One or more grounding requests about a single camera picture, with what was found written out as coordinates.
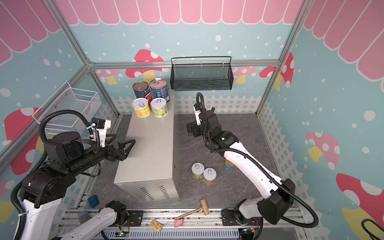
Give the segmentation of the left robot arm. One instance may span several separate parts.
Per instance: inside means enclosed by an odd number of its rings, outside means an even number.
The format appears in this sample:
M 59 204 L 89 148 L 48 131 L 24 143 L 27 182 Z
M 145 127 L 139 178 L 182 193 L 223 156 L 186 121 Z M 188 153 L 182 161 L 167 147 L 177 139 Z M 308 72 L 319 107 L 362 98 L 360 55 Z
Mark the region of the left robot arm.
M 63 132 L 47 139 L 45 127 L 55 117 L 70 114 L 78 117 L 89 131 L 89 139 L 83 140 L 78 132 Z M 114 134 L 101 137 L 101 130 L 107 127 L 104 119 L 93 118 L 88 122 L 79 112 L 60 110 L 46 116 L 39 125 L 44 152 L 31 172 L 13 189 L 11 202 L 19 212 L 19 223 L 15 239 L 25 237 L 27 207 L 29 201 L 36 209 L 42 205 L 62 199 L 78 175 L 87 175 L 86 170 L 99 165 L 101 161 L 124 161 L 136 141 L 119 142 L 118 148 L 112 145 Z

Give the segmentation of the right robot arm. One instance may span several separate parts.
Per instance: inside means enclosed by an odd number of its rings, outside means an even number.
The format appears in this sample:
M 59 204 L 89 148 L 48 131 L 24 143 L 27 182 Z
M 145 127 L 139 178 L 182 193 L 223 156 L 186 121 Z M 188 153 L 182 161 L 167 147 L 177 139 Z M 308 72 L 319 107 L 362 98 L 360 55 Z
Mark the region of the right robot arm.
M 234 209 L 235 220 L 243 225 L 254 217 L 262 217 L 270 224 L 280 220 L 301 228 L 314 228 L 319 224 L 316 212 L 295 195 L 296 185 L 290 179 L 282 180 L 257 161 L 230 131 L 224 131 L 215 109 L 206 109 L 203 94 L 198 92 L 194 104 L 194 122 L 186 125 L 188 134 L 203 137 L 204 145 L 235 165 L 257 188 L 260 198 L 242 200 Z M 300 223 L 285 217 L 294 202 L 299 203 L 312 216 L 310 223 Z

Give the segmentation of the dark blue tomato can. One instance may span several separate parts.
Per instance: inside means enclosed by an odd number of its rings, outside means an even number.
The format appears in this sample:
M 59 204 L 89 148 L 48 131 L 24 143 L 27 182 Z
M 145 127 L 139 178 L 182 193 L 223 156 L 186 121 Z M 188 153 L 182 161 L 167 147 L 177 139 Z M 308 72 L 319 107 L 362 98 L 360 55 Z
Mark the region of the dark blue tomato can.
M 148 100 L 149 105 L 152 101 L 152 93 L 149 84 L 144 81 L 136 82 L 133 84 L 133 90 L 136 98 L 145 98 Z

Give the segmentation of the blue soup can pink lid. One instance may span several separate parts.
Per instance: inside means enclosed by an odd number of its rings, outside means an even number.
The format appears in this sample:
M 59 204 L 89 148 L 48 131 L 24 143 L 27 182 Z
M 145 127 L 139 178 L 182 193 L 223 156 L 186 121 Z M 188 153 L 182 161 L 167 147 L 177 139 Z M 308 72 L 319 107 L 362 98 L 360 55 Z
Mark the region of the blue soup can pink lid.
M 149 87 L 153 100 L 156 98 L 163 98 L 166 100 L 167 104 L 170 102 L 169 88 L 166 80 L 156 78 L 150 82 Z

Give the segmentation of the gold sardine tin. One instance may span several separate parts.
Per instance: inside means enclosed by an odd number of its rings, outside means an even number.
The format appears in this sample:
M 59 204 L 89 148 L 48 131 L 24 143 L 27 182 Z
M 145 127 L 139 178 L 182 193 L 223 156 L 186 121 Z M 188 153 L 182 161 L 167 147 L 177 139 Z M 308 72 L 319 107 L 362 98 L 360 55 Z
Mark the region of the gold sardine tin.
M 235 167 L 235 165 L 231 161 L 225 159 L 225 168 L 226 168 L 226 170 L 232 170 L 234 167 Z

